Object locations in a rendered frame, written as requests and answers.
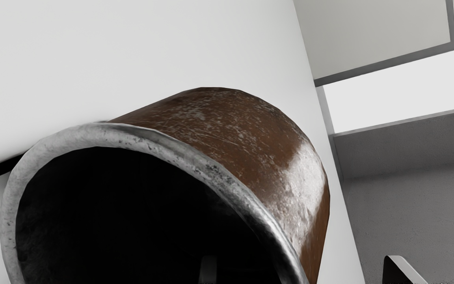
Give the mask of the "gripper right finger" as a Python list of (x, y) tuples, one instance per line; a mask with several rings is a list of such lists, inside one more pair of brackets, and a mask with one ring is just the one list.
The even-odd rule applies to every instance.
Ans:
[(382, 284), (428, 284), (428, 282), (399, 255), (387, 255), (383, 260)]

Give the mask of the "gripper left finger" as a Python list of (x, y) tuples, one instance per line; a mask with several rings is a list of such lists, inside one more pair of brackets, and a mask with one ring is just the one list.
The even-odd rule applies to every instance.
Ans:
[(217, 283), (217, 256), (206, 255), (201, 259), (198, 284)]

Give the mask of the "brown mug with grey rim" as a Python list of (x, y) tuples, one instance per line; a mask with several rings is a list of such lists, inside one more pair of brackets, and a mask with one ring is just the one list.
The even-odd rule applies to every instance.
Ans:
[(45, 137), (0, 209), (11, 284), (317, 284), (326, 171), (281, 110), (196, 88)]

